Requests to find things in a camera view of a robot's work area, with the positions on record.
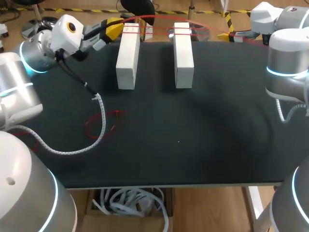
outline silver metal cylinder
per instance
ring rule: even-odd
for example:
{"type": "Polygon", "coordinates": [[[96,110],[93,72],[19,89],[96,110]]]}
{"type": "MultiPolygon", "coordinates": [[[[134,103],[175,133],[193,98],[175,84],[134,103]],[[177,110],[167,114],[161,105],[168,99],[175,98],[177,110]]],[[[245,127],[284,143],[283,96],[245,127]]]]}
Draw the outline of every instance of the silver metal cylinder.
{"type": "Polygon", "coordinates": [[[276,22],[276,30],[309,27],[308,7],[289,6],[285,8],[276,22]]]}
{"type": "Polygon", "coordinates": [[[20,55],[30,76],[47,72],[56,64],[55,53],[49,47],[51,35],[50,30],[42,30],[14,50],[20,55]]]}
{"type": "Polygon", "coordinates": [[[308,178],[309,159],[306,159],[276,190],[271,219],[278,231],[309,231],[308,178]]]}
{"type": "Polygon", "coordinates": [[[267,66],[278,73],[300,73],[308,69],[308,50],[279,51],[269,47],[267,66]]]}
{"type": "MultiPolygon", "coordinates": [[[[309,51],[298,48],[297,40],[289,40],[284,35],[280,35],[284,31],[276,31],[270,38],[266,89],[269,95],[276,99],[304,102],[309,51]]],[[[295,33],[300,32],[297,29],[291,29],[288,35],[293,36],[295,33]]]]}
{"type": "Polygon", "coordinates": [[[16,53],[0,54],[0,128],[28,120],[43,110],[16,53]]]}
{"type": "Polygon", "coordinates": [[[0,231],[74,232],[77,211],[70,194],[22,141],[2,131],[0,139],[0,231]]]}

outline black table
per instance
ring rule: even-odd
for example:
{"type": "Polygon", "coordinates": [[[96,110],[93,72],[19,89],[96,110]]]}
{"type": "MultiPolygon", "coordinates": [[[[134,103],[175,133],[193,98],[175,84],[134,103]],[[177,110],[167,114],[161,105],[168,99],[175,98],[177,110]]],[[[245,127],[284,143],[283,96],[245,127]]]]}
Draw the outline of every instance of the black table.
{"type": "MultiPolygon", "coordinates": [[[[124,112],[93,150],[59,156],[39,147],[37,156],[67,188],[281,182],[309,152],[309,120],[298,112],[281,123],[275,100],[265,92],[267,48],[192,46],[192,89],[175,88],[171,43],[141,44],[135,90],[118,90],[118,44],[92,51],[82,63],[69,59],[102,95],[107,111],[124,112]]],[[[59,67],[33,83],[44,110],[25,125],[54,149],[93,143],[84,125],[99,107],[85,88],[59,67]]],[[[289,103],[282,104],[287,113],[289,103]]],[[[108,117],[107,131],[113,124],[108,117]]]]}

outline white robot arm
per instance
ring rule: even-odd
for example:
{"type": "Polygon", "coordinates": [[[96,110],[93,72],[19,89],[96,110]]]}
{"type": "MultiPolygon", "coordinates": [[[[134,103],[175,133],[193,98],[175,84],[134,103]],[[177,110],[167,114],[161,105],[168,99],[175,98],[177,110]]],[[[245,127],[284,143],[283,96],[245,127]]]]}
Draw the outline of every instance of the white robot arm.
{"type": "Polygon", "coordinates": [[[252,10],[252,30],[269,45],[266,91],[278,100],[305,102],[309,68],[309,8],[276,8],[267,2],[252,10]]]}
{"type": "MultiPolygon", "coordinates": [[[[111,24],[114,31],[110,40],[123,28],[117,20],[111,24]]],[[[17,53],[0,54],[0,129],[19,124],[43,110],[29,76],[53,67],[57,53],[67,58],[97,43],[101,45],[96,49],[103,47],[106,42],[100,41],[98,32],[105,25],[84,28],[74,17],[64,15],[53,31],[39,32],[23,42],[17,53]]],[[[104,118],[103,102],[99,94],[96,98],[104,118]]],[[[82,153],[99,141],[75,152],[54,153],[82,153]]],[[[76,225],[77,210],[70,194],[22,141],[0,131],[0,232],[75,232],[76,225]]]]}
{"type": "Polygon", "coordinates": [[[81,55],[89,48],[100,50],[122,32],[121,18],[109,18],[93,26],[84,26],[71,15],[62,16],[52,31],[42,30],[21,43],[14,52],[24,63],[28,75],[47,72],[56,65],[57,53],[67,58],[81,55]]]}

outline cardboard box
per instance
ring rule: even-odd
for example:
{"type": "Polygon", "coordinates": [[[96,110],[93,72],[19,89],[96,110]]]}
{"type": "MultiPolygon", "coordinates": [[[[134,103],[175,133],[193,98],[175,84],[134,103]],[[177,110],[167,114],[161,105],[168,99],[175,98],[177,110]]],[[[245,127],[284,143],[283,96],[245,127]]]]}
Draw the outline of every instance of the cardboard box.
{"type": "MultiPolygon", "coordinates": [[[[112,192],[110,194],[110,197],[112,196],[112,193],[118,191],[118,188],[112,189],[112,192]]],[[[143,190],[151,192],[151,188],[144,188],[143,190]]],[[[161,188],[161,190],[164,193],[164,205],[167,210],[167,214],[169,217],[172,217],[174,215],[174,205],[175,205],[175,189],[174,188],[161,188]]],[[[161,195],[156,192],[156,196],[161,198],[161,195]]],[[[88,203],[87,203],[87,209],[86,214],[87,215],[105,215],[103,212],[101,212],[92,202],[93,199],[95,199],[98,203],[100,202],[100,189],[90,190],[89,191],[89,197],[88,197],[88,203]]],[[[152,214],[151,216],[154,217],[162,217],[162,211],[158,211],[157,213],[152,214]]]]}

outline white coiled cable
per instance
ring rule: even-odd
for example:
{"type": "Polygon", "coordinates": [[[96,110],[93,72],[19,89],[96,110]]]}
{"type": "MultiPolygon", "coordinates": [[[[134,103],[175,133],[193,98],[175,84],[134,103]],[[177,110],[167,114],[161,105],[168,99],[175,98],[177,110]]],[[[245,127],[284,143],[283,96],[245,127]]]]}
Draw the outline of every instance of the white coiled cable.
{"type": "Polygon", "coordinates": [[[104,132],[105,132],[105,127],[106,127],[106,118],[105,118],[105,110],[104,110],[104,104],[102,101],[101,96],[97,93],[95,94],[95,98],[93,98],[92,100],[98,100],[99,105],[100,105],[100,109],[101,109],[101,116],[102,116],[102,129],[101,129],[101,133],[98,137],[98,139],[89,147],[77,150],[77,151],[57,151],[52,149],[49,145],[46,144],[46,142],[44,142],[44,140],[32,129],[25,127],[25,126],[21,126],[21,125],[16,125],[16,126],[12,126],[6,129],[6,131],[8,130],[12,130],[12,129],[21,129],[24,131],[29,132],[30,134],[32,134],[34,136],[34,138],[36,140],[38,140],[38,142],[48,151],[50,151],[51,153],[57,154],[57,155],[76,155],[76,154],[80,154],[86,151],[89,151],[90,149],[94,148],[96,145],[98,145],[100,143],[100,141],[103,138],[104,132]]]}
{"type": "Polygon", "coordinates": [[[279,113],[279,117],[282,121],[282,123],[288,123],[291,119],[291,117],[293,116],[294,112],[298,109],[306,109],[307,105],[306,104],[298,104],[292,107],[292,109],[290,110],[290,112],[288,113],[288,116],[286,117],[286,119],[284,119],[282,110],[281,110],[281,106],[280,106],[280,101],[279,99],[276,99],[276,104],[277,104],[277,109],[278,109],[278,113],[279,113]]]}
{"type": "Polygon", "coordinates": [[[160,206],[157,208],[157,210],[162,209],[165,222],[163,232],[167,232],[169,228],[169,218],[166,208],[164,206],[164,194],[161,189],[159,188],[155,189],[157,189],[161,193],[162,199],[140,188],[120,189],[110,198],[110,208],[112,211],[108,211],[105,207],[105,203],[107,202],[107,199],[111,191],[110,188],[107,189],[106,195],[104,195],[105,189],[101,190],[100,194],[101,205],[99,205],[94,199],[92,200],[92,202],[99,210],[101,210],[106,215],[131,215],[131,216],[144,217],[145,212],[134,210],[130,208],[130,206],[135,205],[141,198],[148,197],[149,199],[153,199],[159,203],[160,206]],[[120,200],[118,202],[114,202],[115,198],[120,194],[121,194],[120,200]]]}

